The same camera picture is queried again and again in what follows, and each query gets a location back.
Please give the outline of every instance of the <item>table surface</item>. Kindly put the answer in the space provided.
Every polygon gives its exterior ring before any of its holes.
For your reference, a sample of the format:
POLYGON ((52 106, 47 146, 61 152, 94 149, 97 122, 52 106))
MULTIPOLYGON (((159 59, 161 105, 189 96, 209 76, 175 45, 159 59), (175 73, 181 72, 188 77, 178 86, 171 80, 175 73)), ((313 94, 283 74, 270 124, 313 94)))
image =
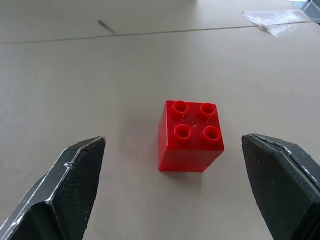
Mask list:
POLYGON ((106 137, 84 239, 271 240, 241 136, 319 163, 320 27, 257 27, 0 44, 0 222, 78 141, 106 137), (203 173, 157 169, 165 100, 217 104, 224 153, 203 173))
POLYGON ((288 0, 1 0, 0 43, 252 26, 244 10, 283 10, 288 0))

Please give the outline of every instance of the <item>red lego brick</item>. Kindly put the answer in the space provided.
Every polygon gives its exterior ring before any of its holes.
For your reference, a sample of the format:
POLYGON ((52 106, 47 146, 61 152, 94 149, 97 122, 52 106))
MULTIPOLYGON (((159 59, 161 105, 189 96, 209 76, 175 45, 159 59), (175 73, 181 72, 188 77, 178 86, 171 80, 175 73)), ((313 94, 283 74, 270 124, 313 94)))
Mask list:
POLYGON ((202 173, 224 149, 215 104, 165 102, 158 129, 159 171, 202 173))

